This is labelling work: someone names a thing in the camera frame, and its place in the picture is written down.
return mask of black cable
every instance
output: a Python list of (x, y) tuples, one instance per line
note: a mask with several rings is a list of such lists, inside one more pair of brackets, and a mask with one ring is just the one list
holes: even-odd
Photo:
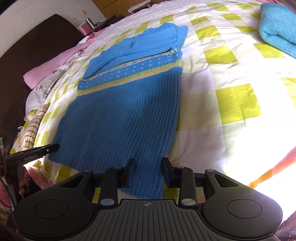
[(6, 191), (8, 192), (8, 195), (10, 197), (10, 200), (11, 200), (11, 203), (12, 203), (13, 209), (14, 209), (15, 208), (15, 202), (14, 202), (14, 200), (12, 198), (12, 195), (11, 195), (10, 191), (8, 190), (8, 187), (5, 185), (5, 183), (4, 183), (4, 181), (2, 180), (1, 177), (0, 177), (0, 180), (1, 180), (2, 184), (3, 184), (3, 186), (6, 188)]

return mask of metal screw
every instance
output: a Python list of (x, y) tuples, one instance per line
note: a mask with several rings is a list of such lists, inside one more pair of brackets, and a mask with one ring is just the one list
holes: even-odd
[(104, 206), (110, 206), (110, 205), (114, 204), (114, 200), (111, 198), (104, 198), (101, 200), (101, 204)]
[(181, 201), (181, 203), (185, 206), (192, 206), (194, 205), (196, 202), (195, 200), (191, 199), (191, 198), (185, 198)]

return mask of crosshair logo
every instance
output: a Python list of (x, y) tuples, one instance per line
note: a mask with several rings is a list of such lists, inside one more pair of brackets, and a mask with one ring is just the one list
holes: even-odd
[(153, 204), (150, 203), (150, 202), (146, 202), (146, 203), (144, 203), (143, 205), (145, 205), (146, 207), (150, 207), (150, 206), (153, 205)]

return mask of pink container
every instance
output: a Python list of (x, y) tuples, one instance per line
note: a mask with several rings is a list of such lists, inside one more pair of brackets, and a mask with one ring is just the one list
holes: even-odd
[(88, 23), (83, 23), (77, 29), (84, 35), (86, 36), (91, 30), (92, 27)]

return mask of pink pillow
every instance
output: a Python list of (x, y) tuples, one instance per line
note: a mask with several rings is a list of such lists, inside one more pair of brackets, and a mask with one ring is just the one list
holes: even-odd
[(83, 43), (77, 44), (75, 47), (68, 49), (53, 59), (43, 63), (42, 65), (30, 70), (29, 72), (24, 74), (24, 81), (26, 84), (33, 89), (41, 80), (43, 80), (47, 75), (53, 72), (57, 67), (61, 66), (66, 62), (68, 58), (70, 58), (73, 54), (77, 53), (88, 47), (91, 44)]

